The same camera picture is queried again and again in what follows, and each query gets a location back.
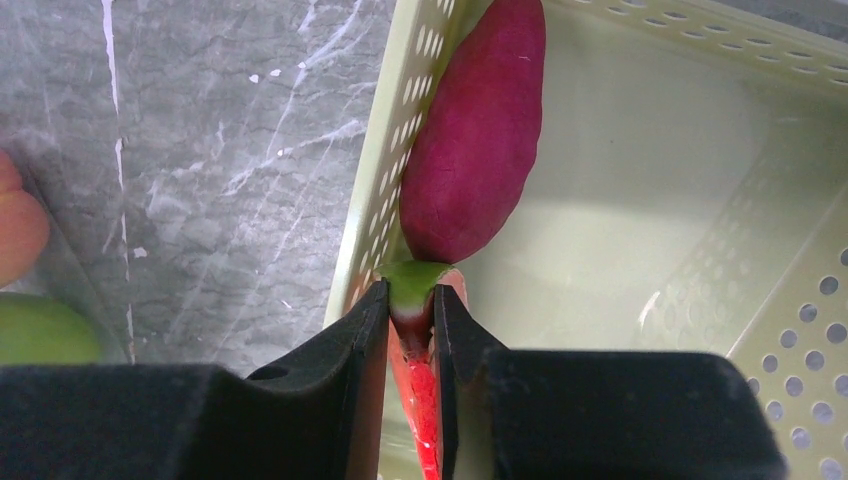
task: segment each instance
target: basket hole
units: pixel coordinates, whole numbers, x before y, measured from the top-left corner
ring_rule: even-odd
[[[704,28],[713,33],[730,33],[730,29],[722,27],[721,25],[704,25]]]
[[[751,393],[753,393],[754,396],[759,395],[760,394],[760,381],[757,380],[756,378],[749,378],[748,379],[748,388],[751,389]]]
[[[400,141],[405,142],[409,138],[409,120],[403,123],[403,130],[400,132]]]
[[[842,480],[844,475],[842,465],[832,458],[822,460],[819,471],[824,480]]]
[[[797,58],[798,60],[811,60],[813,58],[812,55],[804,52],[786,52],[786,56]]]
[[[833,295],[839,289],[839,280],[833,276],[827,276],[819,282],[819,291],[822,295]]]
[[[399,163],[400,162],[395,162],[395,164],[392,165],[392,173],[391,173],[392,181],[394,181],[397,178],[398,164]]]
[[[386,224],[383,225],[383,232],[380,233],[380,242],[383,242],[386,239],[386,233],[388,233],[388,232],[389,232],[389,223],[386,222]],[[379,264],[380,264],[379,260],[374,260],[374,265],[379,265]]]
[[[801,310],[798,311],[798,318],[801,319],[804,323],[810,323],[816,319],[816,315],[819,314],[819,309],[816,308],[815,305],[808,303],[801,307]]]
[[[807,353],[807,356],[804,357],[804,363],[807,365],[807,368],[813,372],[818,372],[824,368],[824,355],[822,355],[822,353],[818,350],[813,350]]]
[[[774,355],[766,355],[763,357],[763,370],[766,373],[774,373],[777,371],[777,357]]]
[[[377,250],[380,249],[381,245],[383,245],[383,242],[380,241],[380,238],[379,237],[375,238],[374,243],[371,245],[371,256],[374,257],[375,259],[377,258]],[[372,266],[374,268],[376,268],[376,267],[379,267],[380,264],[377,263],[377,262],[374,262],[374,264]],[[371,280],[371,278],[375,275],[376,275],[376,273],[373,270],[371,270],[370,268],[368,270],[366,270],[365,271],[365,282],[363,282],[362,288],[365,288],[365,286],[368,285],[368,281]]]
[[[418,94],[421,90],[421,77],[415,79],[415,85],[412,87],[412,99],[418,100]]]
[[[375,213],[373,217],[371,217],[371,225],[368,226],[368,235],[374,233],[374,227],[377,226],[377,214]]]
[[[813,444],[813,439],[810,437],[810,432],[806,428],[798,427],[792,430],[792,445],[798,450],[806,450]]]
[[[398,207],[398,206],[397,206],[397,205],[395,205],[395,206],[392,208],[392,216],[391,216],[391,217],[389,217],[389,221],[388,221],[388,222],[386,222],[386,225],[388,225],[388,226],[389,226],[389,228],[392,228],[392,226],[395,224],[395,219],[397,218],[397,210],[398,210],[398,208],[397,208],[397,207]]]
[[[389,199],[383,201],[383,208],[380,210],[380,219],[386,218],[386,212],[389,210]]]
[[[818,402],[813,405],[813,418],[823,425],[833,423],[833,409],[826,402]]]
[[[652,27],[667,27],[668,24],[663,22],[662,20],[657,20],[656,18],[646,18],[645,23],[651,25]]]
[[[433,46],[433,30],[427,32],[427,40],[424,41],[424,53],[430,51],[430,47]]]
[[[403,103],[409,103],[409,95],[412,93],[412,78],[406,81],[406,90],[403,92]]]
[[[766,414],[768,414],[768,417],[775,422],[779,421],[783,418],[783,405],[781,405],[777,400],[772,400],[768,403],[768,405],[766,405]]]
[[[750,43],[751,45],[756,45],[758,47],[770,47],[771,46],[771,42],[769,42],[768,40],[763,40],[762,38],[749,38],[745,41]]]
[[[780,346],[783,348],[792,348],[798,343],[798,334],[794,330],[785,330],[780,335]]]
[[[819,71],[813,67],[794,66],[792,67],[792,70],[795,70],[798,73],[803,73],[805,75],[818,75],[819,73]]]
[[[424,98],[427,96],[429,90],[427,89],[427,77],[421,77],[421,89],[418,91],[418,98]]]
[[[438,57],[440,53],[442,53],[442,46],[445,43],[445,38],[439,35],[439,39],[436,40],[436,44],[433,45],[433,56]]]
[[[359,301],[360,292],[362,292],[362,287],[357,285],[356,289],[353,291],[353,296],[350,297],[350,307],[353,307],[356,304],[356,302]]]
[[[836,387],[836,393],[848,398],[848,375],[838,376],[836,381],[833,382],[833,386]]]
[[[430,87],[432,85],[433,85],[433,76],[427,75],[427,79],[424,80],[424,88],[423,88],[424,93],[422,94],[422,96],[430,94]]]
[[[689,17],[687,17],[686,15],[683,15],[680,12],[663,12],[663,16],[665,18],[670,18],[670,19],[676,20],[678,22],[682,21],[682,20],[688,20],[689,19]]]
[[[827,328],[827,341],[834,345],[839,345],[848,338],[848,329],[841,323],[834,323]]]
[[[800,397],[804,393],[804,382],[798,377],[787,378],[784,386],[790,397]]]
[[[389,172],[383,172],[383,180],[380,181],[380,195],[386,190],[386,184],[389,182]]]
[[[398,138],[400,138],[400,127],[395,127],[395,133],[392,135],[392,151],[397,147]]]
[[[427,27],[421,25],[421,30],[418,30],[418,42],[415,44],[415,53],[421,53],[424,48],[424,37],[427,35]]]

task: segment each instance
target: lime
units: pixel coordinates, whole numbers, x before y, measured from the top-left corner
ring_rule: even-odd
[[[91,324],[67,306],[0,292],[0,365],[94,363],[100,356]]]

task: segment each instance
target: marble countertop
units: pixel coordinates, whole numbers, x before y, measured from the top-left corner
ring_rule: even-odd
[[[0,0],[0,148],[135,361],[246,373],[320,329],[394,3]]]

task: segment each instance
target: red root vegetable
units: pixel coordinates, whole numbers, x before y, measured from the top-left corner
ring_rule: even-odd
[[[398,279],[395,285],[404,280]],[[465,280],[459,270],[446,271],[437,283],[453,287],[468,308]],[[423,314],[430,318],[432,325],[432,299],[428,301],[428,306],[430,308],[425,308],[422,312],[427,312]],[[389,364],[404,414],[412,430],[424,479],[439,480],[441,475],[438,462],[439,409],[436,403],[436,376],[426,349],[410,349],[402,345],[395,325],[401,325],[403,321],[398,315],[392,317],[389,327]]]
[[[495,0],[453,54],[402,179],[417,260],[464,260],[518,204],[542,128],[545,42],[540,0]]]

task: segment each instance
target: plastic basket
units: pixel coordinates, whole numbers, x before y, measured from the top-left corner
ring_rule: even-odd
[[[398,179],[487,3],[398,2],[325,323],[406,254]],[[475,318],[511,347],[729,355],[793,478],[844,478],[848,48],[707,1],[544,3],[539,156],[460,265]],[[380,472],[420,478],[393,389]]]

